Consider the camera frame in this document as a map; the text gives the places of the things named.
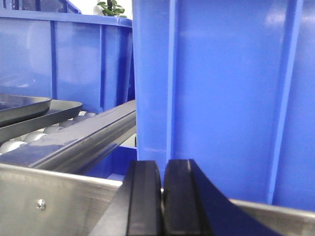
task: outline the blue crate wall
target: blue crate wall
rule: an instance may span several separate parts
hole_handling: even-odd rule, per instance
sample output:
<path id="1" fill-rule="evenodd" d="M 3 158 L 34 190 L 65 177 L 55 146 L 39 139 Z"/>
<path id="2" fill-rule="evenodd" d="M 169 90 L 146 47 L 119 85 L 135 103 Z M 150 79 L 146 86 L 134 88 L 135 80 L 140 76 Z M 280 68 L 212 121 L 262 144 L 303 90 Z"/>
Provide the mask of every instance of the blue crate wall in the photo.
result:
<path id="1" fill-rule="evenodd" d="M 315 210 L 314 1 L 134 0 L 138 158 Z"/>
<path id="2" fill-rule="evenodd" d="M 48 96 L 102 112 L 132 97 L 131 20 L 0 11 L 0 92 Z"/>

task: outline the metal screw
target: metal screw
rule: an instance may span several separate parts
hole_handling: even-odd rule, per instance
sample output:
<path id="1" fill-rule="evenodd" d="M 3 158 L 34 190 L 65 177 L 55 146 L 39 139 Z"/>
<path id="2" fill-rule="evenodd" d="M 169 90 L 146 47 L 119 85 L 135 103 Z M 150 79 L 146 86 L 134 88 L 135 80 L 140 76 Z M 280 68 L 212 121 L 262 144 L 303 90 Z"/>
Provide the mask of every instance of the metal screw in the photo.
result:
<path id="1" fill-rule="evenodd" d="M 37 200 L 37 203 L 36 203 L 36 208 L 38 210 L 45 210 L 46 209 L 46 203 L 43 199 L 39 199 Z"/>

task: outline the white wall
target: white wall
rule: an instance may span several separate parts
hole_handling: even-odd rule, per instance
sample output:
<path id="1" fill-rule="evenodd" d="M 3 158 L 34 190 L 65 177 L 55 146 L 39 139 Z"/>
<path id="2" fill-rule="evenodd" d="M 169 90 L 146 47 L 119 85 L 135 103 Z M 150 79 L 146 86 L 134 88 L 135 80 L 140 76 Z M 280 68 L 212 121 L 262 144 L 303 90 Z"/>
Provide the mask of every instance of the white wall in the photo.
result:
<path id="1" fill-rule="evenodd" d="M 101 8 L 96 6 L 100 1 L 106 2 L 106 0 L 70 0 L 85 15 L 102 15 Z M 117 0 L 117 3 L 125 9 L 124 15 L 132 19 L 131 0 Z"/>

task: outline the metal tray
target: metal tray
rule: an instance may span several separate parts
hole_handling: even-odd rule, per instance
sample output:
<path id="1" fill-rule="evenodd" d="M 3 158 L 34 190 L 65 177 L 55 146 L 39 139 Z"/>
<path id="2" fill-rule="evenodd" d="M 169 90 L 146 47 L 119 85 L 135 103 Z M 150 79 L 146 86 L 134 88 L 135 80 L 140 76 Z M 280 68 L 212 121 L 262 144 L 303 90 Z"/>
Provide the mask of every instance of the metal tray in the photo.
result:
<path id="1" fill-rule="evenodd" d="M 41 116 L 48 112 L 51 98 L 0 93 L 0 127 Z"/>
<path id="2" fill-rule="evenodd" d="M 0 127 L 0 142 L 76 117 L 81 108 L 81 102 L 52 100 L 50 109 L 45 115 Z"/>

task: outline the green leaves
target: green leaves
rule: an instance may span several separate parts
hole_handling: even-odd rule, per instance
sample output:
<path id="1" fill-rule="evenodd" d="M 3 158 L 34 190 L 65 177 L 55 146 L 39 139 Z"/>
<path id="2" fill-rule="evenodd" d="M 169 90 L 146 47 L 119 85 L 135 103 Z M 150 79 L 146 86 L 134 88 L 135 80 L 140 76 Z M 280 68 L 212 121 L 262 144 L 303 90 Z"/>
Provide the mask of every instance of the green leaves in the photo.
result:
<path id="1" fill-rule="evenodd" d="M 101 6 L 104 10 L 102 11 L 104 16 L 119 16 L 119 17 L 124 17 L 126 18 L 127 16 L 123 16 L 121 14 L 123 14 L 125 12 L 125 9 L 117 4 L 116 0 L 112 0 L 112 8 L 108 9 L 108 4 L 104 1 L 101 1 L 97 4 L 97 6 Z"/>
<path id="2" fill-rule="evenodd" d="M 97 6 L 101 6 L 101 5 L 107 5 L 105 2 L 103 2 L 103 1 L 100 1 L 98 4 L 97 4 Z"/>

